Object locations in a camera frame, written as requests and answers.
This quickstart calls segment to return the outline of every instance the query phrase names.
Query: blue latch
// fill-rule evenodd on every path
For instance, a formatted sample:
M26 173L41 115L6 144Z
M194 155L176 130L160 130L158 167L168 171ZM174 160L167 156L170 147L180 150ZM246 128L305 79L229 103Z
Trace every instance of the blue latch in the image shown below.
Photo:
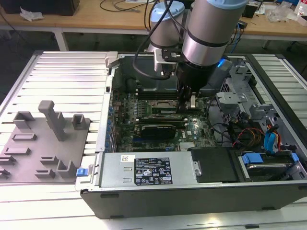
M276 134L271 132L266 132L264 136L264 149L267 150L270 154L275 154L273 151L273 146L275 143Z
M298 158L296 153L291 153L291 157L294 160L294 162L298 162L299 161L299 158Z
M84 168L77 169L76 176L88 176L88 169Z
M242 156L244 164L263 163L260 153L246 153Z

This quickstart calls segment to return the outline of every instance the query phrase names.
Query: blue cable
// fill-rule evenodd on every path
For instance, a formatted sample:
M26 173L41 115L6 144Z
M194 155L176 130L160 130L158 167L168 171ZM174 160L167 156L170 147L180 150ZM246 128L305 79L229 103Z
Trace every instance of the blue cable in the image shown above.
M240 37L240 34L241 34L241 30L240 30L240 27L239 27L239 23L238 23L238 30L240 31L240 33L237 34L237 37L236 37L236 42L234 44L234 47L232 48L232 50L230 51L230 53L232 54L234 52L234 50L236 49L236 46L238 45L238 42L239 42L239 37Z

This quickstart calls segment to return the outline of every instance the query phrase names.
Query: motherboard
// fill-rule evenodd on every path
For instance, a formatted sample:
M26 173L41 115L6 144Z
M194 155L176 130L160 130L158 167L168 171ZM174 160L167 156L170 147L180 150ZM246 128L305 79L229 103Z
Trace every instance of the motherboard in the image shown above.
M186 151L216 146L205 116L207 98L196 109L177 113L176 100L140 100L130 93L114 93L117 152Z

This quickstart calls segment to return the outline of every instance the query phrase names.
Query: gray plastic block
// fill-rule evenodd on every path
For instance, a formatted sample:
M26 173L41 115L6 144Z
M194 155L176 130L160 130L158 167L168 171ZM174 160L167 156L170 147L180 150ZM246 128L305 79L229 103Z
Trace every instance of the gray plastic block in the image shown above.
M60 127L64 128L64 127L65 127L65 124L66 124L66 120L65 120L65 118L63 117L63 113L62 113L62 112L55 112L55 113L56 113L56 115L57 115L57 118L58 118Z
M43 113L47 119L49 127L53 130L59 141L65 139L65 132L63 130L63 122L58 119L58 115L53 110L54 103L53 101L41 101L38 110Z
M13 122L22 132L29 132L30 127L27 124L27 121L33 121L34 118L32 117L30 112L18 112L13 119Z
M36 135L34 133L29 133L29 134L16 134L12 137L14 141L19 141L19 140L35 140Z
M16 159L13 156L4 157L0 156L0 165L14 165Z
M0 179L8 179L10 175L10 172L7 170L0 168Z
M66 167L63 161L60 160L58 162L57 172L62 178L74 177L76 175L77 168L72 161L69 161L68 166Z
M71 123L75 130L86 129L86 121L83 114L75 114L71 119Z
M41 157L40 162L42 162L42 164L58 164L59 160L56 156L53 157Z
M52 169L38 169L35 176L38 178L55 178L56 174Z
M71 122L71 117L64 118L63 121L62 113L57 112L55 114L58 125L64 127L65 140L58 141L53 129L49 127L46 118L33 118L32 120L28 120L26 123L30 127L30 130L27 133L22 132L16 127L0 154L0 156L2 155L0 165L11 173L1 183L73 183L76 181L75 172L81 163L91 121L85 118L86 129L75 130ZM15 141L12 139L16 135L22 137L21 135L32 134L36 135L34 140ZM7 148L29 148L30 153L29 155L14 155L14 159L10 158L12 156L4 155ZM64 165L68 166L68 169L66 167L60 167L59 172L57 172L59 160L62 160ZM37 170L41 170L44 166L55 173L53 178L36 176Z
M6 148L3 152L5 155L29 155L29 148Z

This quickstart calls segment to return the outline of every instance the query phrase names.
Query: warning label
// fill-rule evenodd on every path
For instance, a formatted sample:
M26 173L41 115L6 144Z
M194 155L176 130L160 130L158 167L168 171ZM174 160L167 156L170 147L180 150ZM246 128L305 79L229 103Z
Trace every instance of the warning label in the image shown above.
M136 185L172 184L169 158L134 159Z

